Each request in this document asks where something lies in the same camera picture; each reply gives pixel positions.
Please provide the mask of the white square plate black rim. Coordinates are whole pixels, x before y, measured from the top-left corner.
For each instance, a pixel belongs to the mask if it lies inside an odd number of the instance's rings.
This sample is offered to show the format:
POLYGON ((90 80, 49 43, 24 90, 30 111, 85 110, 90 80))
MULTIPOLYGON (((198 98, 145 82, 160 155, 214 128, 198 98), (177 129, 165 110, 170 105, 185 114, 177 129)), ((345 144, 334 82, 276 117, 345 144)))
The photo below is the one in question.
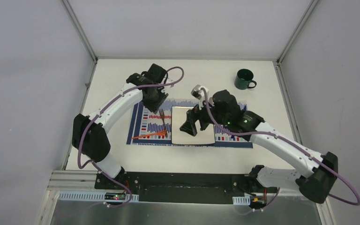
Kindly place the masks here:
POLYGON ((180 131, 181 125, 186 122, 186 113, 193 107, 173 106, 172 107, 172 131, 171 140, 172 144, 176 145, 209 145, 215 143, 215 134, 213 125, 204 130, 200 130, 199 121, 195 123, 197 135, 192 136, 186 132, 180 131))

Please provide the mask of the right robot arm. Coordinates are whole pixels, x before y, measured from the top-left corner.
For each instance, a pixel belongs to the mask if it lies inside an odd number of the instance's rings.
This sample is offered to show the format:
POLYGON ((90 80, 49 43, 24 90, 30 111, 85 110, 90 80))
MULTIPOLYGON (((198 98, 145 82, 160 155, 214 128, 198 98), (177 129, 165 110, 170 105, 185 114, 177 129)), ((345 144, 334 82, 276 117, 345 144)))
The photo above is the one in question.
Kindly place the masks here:
POLYGON ((337 180, 334 173, 338 172, 338 157, 335 154, 323 155, 288 140, 263 117, 242 109, 227 90, 216 92, 209 101, 206 100, 207 91, 201 86, 196 86, 191 94, 200 102, 186 112, 180 131, 196 136, 197 121, 201 131, 214 124, 222 131, 229 131, 231 136, 262 146, 293 167, 290 170, 254 166, 247 180, 251 191, 259 192, 265 187, 294 189, 315 203, 325 202, 337 180))

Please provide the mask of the brown wooden fork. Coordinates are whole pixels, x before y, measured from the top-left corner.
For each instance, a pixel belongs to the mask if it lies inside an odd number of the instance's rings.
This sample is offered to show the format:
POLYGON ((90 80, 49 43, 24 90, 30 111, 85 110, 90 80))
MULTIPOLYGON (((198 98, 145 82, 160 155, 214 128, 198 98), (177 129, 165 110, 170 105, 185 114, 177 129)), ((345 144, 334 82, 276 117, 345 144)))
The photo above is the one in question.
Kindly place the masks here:
POLYGON ((166 127, 166 122, 165 122, 165 113, 164 113, 163 109, 159 110, 159 115, 160 115, 160 118, 161 118, 162 123, 163 123, 164 135, 165 135, 165 137, 168 137, 167 127, 166 127))

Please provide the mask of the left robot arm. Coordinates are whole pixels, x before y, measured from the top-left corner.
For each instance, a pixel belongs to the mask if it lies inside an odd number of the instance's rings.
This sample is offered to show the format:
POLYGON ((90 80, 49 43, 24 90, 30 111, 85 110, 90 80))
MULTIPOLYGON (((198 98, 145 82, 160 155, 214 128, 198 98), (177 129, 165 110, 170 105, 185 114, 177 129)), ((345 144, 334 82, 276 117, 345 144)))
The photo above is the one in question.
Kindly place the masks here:
POLYGON ((124 177, 120 174, 121 165, 110 153, 107 134, 135 104, 142 102, 150 112, 157 113, 167 97, 168 93, 159 87, 138 89, 136 85, 126 83, 105 105, 87 116, 80 113, 74 118, 72 146, 79 155, 86 155, 107 175, 106 183, 112 189, 120 189, 124 185, 124 177))

